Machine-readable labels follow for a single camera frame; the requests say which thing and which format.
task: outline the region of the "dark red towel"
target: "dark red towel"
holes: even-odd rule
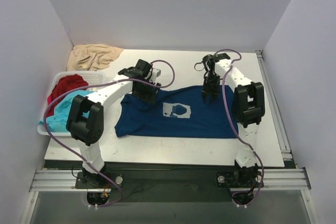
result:
[[[89,85],[86,81],[83,80],[82,76],[74,74],[72,76],[65,76],[59,79],[58,84],[54,87],[51,95],[48,97],[48,101],[53,101],[55,98],[59,97],[61,94],[68,92],[72,89],[83,87]],[[47,116],[54,115],[54,108],[60,102],[56,102],[48,111]]]

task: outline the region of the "beige towel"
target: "beige towel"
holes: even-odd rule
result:
[[[116,60],[123,50],[105,44],[76,45],[70,53],[67,71],[108,68],[110,62]]]

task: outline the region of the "plastic basket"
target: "plastic basket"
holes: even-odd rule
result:
[[[103,72],[96,72],[96,71],[67,71],[67,72],[60,72],[58,73],[54,79],[53,82],[49,88],[49,91],[47,95],[50,95],[56,84],[58,83],[59,79],[61,79],[64,76],[72,76],[73,74],[78,74],[79,76],[82,76],[84,81],[89,83],[89,85],[95,85],[95,84],[103,84],[106,82],[106,76]],[[45,98],[45,104],[43,106],[43,110],[41,113],[40,120],[43,119],[44,111],[47,107],[47,98]],[[42,124],[37,125],[37,132],[41,135],[48,135],[46,132],[46,129]],[[69,132],[53,132],[54,136],[71,136]]]

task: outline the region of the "dark blue t-shirt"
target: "dark blue t-shirt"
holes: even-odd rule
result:
[[[225,86],[225,92],[231,113],[233,92],[229,86]],[[202,86],[160,90],[154,104],[127,94],[121,101],[122,111],[115,132],[118,137],[235,138],[225,113],[222,93],[211,104],[203,102],[201,93]]]

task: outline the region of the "gray floor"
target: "gray floor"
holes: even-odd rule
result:
[[[32,224],[68,223],[309,223],[300,191],[262,191],[247,209],[220,203],[119,203],[97,211],[85,193],[39,193]]]

